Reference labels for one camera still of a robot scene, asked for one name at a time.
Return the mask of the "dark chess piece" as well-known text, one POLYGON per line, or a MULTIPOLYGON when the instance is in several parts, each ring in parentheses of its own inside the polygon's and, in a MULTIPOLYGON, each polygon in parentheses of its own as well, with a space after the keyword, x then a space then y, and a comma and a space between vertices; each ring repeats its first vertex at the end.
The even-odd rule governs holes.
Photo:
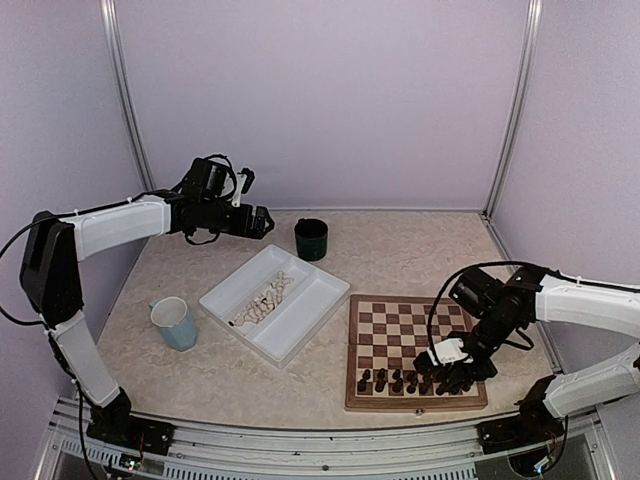
POLYGON ((418 392, 420 396, 429 394, 432 384, 430 382, 421 382, 418 384, 418 392))

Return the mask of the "wooden chess board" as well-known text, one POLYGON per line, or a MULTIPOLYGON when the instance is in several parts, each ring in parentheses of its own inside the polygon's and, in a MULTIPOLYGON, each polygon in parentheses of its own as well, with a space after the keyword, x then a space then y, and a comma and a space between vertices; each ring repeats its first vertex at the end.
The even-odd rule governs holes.
POLYGON ((413 360, 429 347, 429 341, 439 342, 448 334, 468 332, 474 321, 451 300, 439 302, 432 325, 427 325, 433 300, 429 297, 402 297, 354 294, 349 300, 349 340, 346 373, 345 409, 352 412, 440 413, 482 410, 488 405, 488 395, 482 382, 458 395, 437 395, 435 378, 416 372, 413 360), (386 378, 377 374, 385 368, 386 378), (367 391, 358 394, 356 384, 363 379, 366 369, 371 370, 367 391), (392 373, 401 370, 403 392, 395 395, 391 385, 396 381, 392 373), (430 382, 430 392, 420 396, 408 394, 409 370, 416 372, 418 384, 430 382), (375 391, 378 380, 385 381, 382 393, 375 391))

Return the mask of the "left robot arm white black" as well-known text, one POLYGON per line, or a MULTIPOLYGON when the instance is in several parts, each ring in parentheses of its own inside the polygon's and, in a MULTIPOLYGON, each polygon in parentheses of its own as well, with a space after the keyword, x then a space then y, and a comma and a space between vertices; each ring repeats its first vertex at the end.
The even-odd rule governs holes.
POLYGON ((253 169, 236 169, 224 154, 197 157, 177 184, 148 190, 110 204, 68 213, 44 210, 26 228, 19 283, 44 325, 60 367, 84 401, 103 412, 102 430, 121 445, 140 434, 130 400, 109 370, 87 318, 84 266, 131 244, 180 235, 195 245, 199 232, 261 240, 275 227, 265 206, 244 197, 253 169))

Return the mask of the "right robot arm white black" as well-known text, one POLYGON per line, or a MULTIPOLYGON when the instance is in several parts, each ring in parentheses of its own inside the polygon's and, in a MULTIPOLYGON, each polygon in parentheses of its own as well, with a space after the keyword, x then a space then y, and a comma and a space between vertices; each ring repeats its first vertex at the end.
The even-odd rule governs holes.
POLYGON ((535 442, 551 418, 638 394, 638 286, 587 280, 533 264, 502 281, 473 265, 442 290, 477 321, 469 333, 429 348, 428 358, 444 376, 444 392, 495 376, 492 357, 517 331, 535 323, 549 331, 565 370, 531 388, 511 423, 518 442, 535 442))

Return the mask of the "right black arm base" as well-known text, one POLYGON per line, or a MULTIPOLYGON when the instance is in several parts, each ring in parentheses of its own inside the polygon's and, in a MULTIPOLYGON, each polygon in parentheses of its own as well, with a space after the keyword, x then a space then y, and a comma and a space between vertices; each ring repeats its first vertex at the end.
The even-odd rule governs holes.
POLYGON ((484 454, 517 449, 563 436, 568 430, 568 416, 552 413, 544 404, 547 390, 559 376, 539 379, 518 401, 516 414, 476 426, 484 454))

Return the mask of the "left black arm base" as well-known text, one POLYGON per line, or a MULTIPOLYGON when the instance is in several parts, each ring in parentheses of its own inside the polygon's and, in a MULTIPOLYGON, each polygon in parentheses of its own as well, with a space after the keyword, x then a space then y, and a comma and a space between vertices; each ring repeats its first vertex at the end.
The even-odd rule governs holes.
POLYGON ((131 401, 123 389, 104 407, 89 402, 91 419, 87 428, 90 438, 107 444, 167 456, 175 427, 167 422, 141 418, 131 414, 131 401))

